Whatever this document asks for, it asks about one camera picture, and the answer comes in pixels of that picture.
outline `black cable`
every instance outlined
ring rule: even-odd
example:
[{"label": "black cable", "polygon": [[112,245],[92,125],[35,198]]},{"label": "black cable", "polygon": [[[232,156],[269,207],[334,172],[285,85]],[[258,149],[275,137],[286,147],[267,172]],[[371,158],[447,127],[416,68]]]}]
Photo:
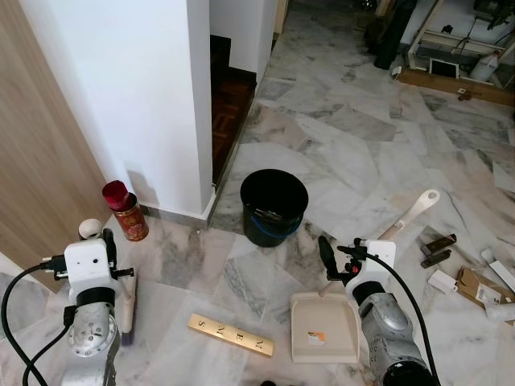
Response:
[{"label": "black cable", "polygon": [[[22,350],[22,348],[18,345],[18,343],[16,342],[16,339],[14,339],[14,336],[10,332],[9,323],[7,322],[7,302],[9,301],[10,292],[13,290],[16,283],[18,283],[18,281],[20,281],[24,276],[26,276],[30,273],[33,273],[35,271],[39,271],[40,269],[46,269],[46,265],[45,264],[35,265],[34,267],[30,267],[29,269],[26,269],[23,272],[21,272],[17,277],[15,277],[12,280],[11,283],[9,283],[9,285],[6,288],[6,292],[3,295],[3,299],[2,299],[2,313],[0,316],[2,319],[2,328],[3,328],[4,334],[7,338],[7,340],[9,341],[10,345],[14,348],[16,353],[19,355],[19,357],[23,360],[23,362],[27,366],[29,366],[31,364],[31,360],[29,359],[27,354],[25,354],[25,352]],[[47,383],[45,382],[45,379],[43,378],[43,376],[41,375],[39,370],[36,368],[36,366],[34,366],[34,364],[32,364],[32,372],[34,373],[35,378],[38,380],[38,382],[41,386],[48,386]]]},{"label": "black cable", "polygon": [[493,45],[495,46],[497,43],[499,43],[502,39],[504,39],[506,36],[512,34],[513,32],[515,32],[515,30],[511,30],[510,32],[508,32],[506,35],[503,35],[502,38],[498,39]]},{"label": "black cable", "polygon": [[431,351],[431,345],[429,344],[429,336],[427,334],[427,328],[426,323],[424,322],[424,317],[422,316],[422,311],[418,307],[417,301],[415,300],[413,294],[411,293],[410,289],[408,288],[408,285],[402,280],[402,278],[398,275],[395,270],[387,265],[383,260],[381,260],[378,256],[373,256],[367,253],[367,258],[369,258],[372,261],[375,261],[380,266],[385,268],[388,272],[392,274],[393,277],[399,282],[404,292],[406,292],[406,295],[408,295],[408,298],[411,302],[411,305],[415,309],[415,313],[417,314],[418,323],[420,323],[420,329],[422,330],[422,338],[424,339],[424,346],[426,346],[426,353],[427,353],[427,361],[429,362],[429,367],[431,369],[431,374],[433,378],[435,378],[435,381],[437,384],[440,384],[440,380],[438,378],[438,373],[436,372],[436,366],[435,366],[435,360],[433,359],[433,352]]},{"label": "black cable", "polygon": [[458,48],[459,45],[461,44],[461,42],[463,42],[463,46],[461,47],[461,51],[459,52],[459,55],[458,55],[458,64],[459,64],[459,60],[461,59],[461,54],[464,53],[464,48],[467,45],[468,40],[470,40],[470,34],[472,33],[472,29],[474,29],[474,26],[476,25],[476,21],[477,21],[477,18],[474,18],[474,22],[472,23],[470,30],[468,30],[467,36],[464,37],[463,39],[461,39],[459,41],[458,45],[456,45],[456,47],[455,47],[455,48]]},{"label": "black cable", "polygon": [[35,361],[38,360],[39,358],[41,358],[41,355],[43,355],[45,352],[50,350],[50,348],[54,344],[59,342],[59,340],[61,338],[63,338],[63,336],[66,335],[66,333],[68,332],[69,329],[70,329],[70,326],[64,326],[64,329],[59,333],[59,335],[57,335],[47,346],[45,346],[40,352],[38,352],[34,356],[34,358],[32,358],[31,362],[27,365],[27,367],[25,368],[25,372],[23,373],[23,382],[22,382],[23,386],[28,386],[28,384],[29,384],[29,374],[31,371],[34,371]]}]

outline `wooden block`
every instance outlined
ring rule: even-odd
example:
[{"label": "wooden block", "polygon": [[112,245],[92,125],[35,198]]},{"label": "wooden block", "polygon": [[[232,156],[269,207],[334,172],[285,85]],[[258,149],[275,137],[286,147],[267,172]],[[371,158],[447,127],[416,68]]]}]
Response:
[{"label": "wooden block", "polygon": [[515,105],[515,94],[513,92],[501,90],[488,84],[477,83],[472,80],[453,79],[409,68],[402,68],[401,73],[396,79],[402,83],[451,92],[456,95],[469,92],[472,98],[501,105]]},{"label": "wooden block", "polygon": [[192,314],[187,326],[195,331],[257,352],[269,358],[274,354],[273,341],[202,315]]}]

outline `orange label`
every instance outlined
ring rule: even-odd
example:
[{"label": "orange label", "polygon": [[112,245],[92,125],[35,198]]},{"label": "orange label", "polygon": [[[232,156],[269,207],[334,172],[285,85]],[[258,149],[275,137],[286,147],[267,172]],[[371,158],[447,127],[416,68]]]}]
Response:
[{"label": "orange label", "polygon": [[312,346],[325,346],[325,334],[323,332],[308,332],[307,342]]}]

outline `white broom handle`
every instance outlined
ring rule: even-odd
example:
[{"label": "white broom handle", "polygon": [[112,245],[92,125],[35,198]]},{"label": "white broom handle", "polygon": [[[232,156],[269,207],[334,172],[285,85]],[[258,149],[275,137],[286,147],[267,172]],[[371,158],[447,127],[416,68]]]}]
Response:
[{"label": "white broom handle", "polygon": [[[411,221],[419,217],[427,209],[435,205],[440,199],[440,192],[436,189],[429,189],[424,191],[411,208],[404,213],[395,223],[386,229],[386,231],[379,236],[379,240],[392,240],[392,238],[403,229]],[[319,296],[324,297],[332,288],[339,285],[339,281],[331,281],[319,291]]]}]

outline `wooden plank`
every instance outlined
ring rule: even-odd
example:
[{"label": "wooden plank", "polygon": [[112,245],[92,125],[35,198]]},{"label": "wooden plank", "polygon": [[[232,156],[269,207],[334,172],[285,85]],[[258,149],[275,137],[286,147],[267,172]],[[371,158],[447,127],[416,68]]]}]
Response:
[{"label": "wooden plank", "polygon": [[386,15],[389,8],[394,4],[393,0],[381,0],[376,8],[376,16],[382,18]]},{"label": "wooden plank", "polygon": [[82,220],[106,221],[109,209],[104,177],[19,0],[0,2],[0,122],[0,251],[26,269],[63,253]]},{"label": "wooden plank", "polygon": [[471,80],[447,78],[446,76],[428,74],[424,71],[411,70],[409,68],[403,68],[396,80],[415,86],[451,92],[456,95],[460,95],[461,92],[458,92],[458,90],[463,89],[471,93],[472,98],[501,105],[515,105],[515,93],[507,92],[488,84],[476,83]]},{"label": "wooden plank", "polygon": [[209,335],[213,338],[246,348],[252,352],[264,355],[268,358],[274,354],[274,341],[250,334],[237,327],[230,326],[205,316],[192,314],[187,326],[195,331]]}]

